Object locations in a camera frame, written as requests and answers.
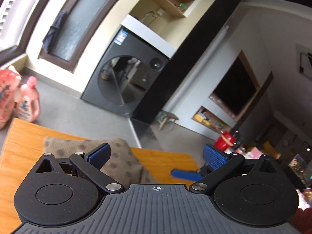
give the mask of pink bottle cap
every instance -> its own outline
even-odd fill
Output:
[[[27,86],[30,89],[34,89],[37,84],[37,78],[34,76],[30,76],[27,80]]]

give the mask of black screen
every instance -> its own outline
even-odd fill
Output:
[[[213,91],[235,115],[239,114],[255,92],[256,88],[239,57]]]

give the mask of red plastic bag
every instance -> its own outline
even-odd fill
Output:
[[[15,101],[14,95],[21,81],[21,75],[13,66],[0,70],[0,129],[10,119]]]

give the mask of pink bottle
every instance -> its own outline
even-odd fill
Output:
[[[21,96],[17,105],[18,118],[33,122],[40,114],[39,93],[35,88],[37,79],[30,76],[26,84],[21,86]]]

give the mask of wooden table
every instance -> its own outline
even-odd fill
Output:
[[[85,138],[47,129],[20,119],[13,119],[0,158],[1,234],[9,234],[21,224],[13,205],[13,197],[23,179],[42,155],[46,136],[85,140]],[[132,151],[149,172],[163,184],[185,183],[189,186],[192,182],[172,178],[170,171],[174,168],[198,169],[188,154],[139,148],[132,148]]]

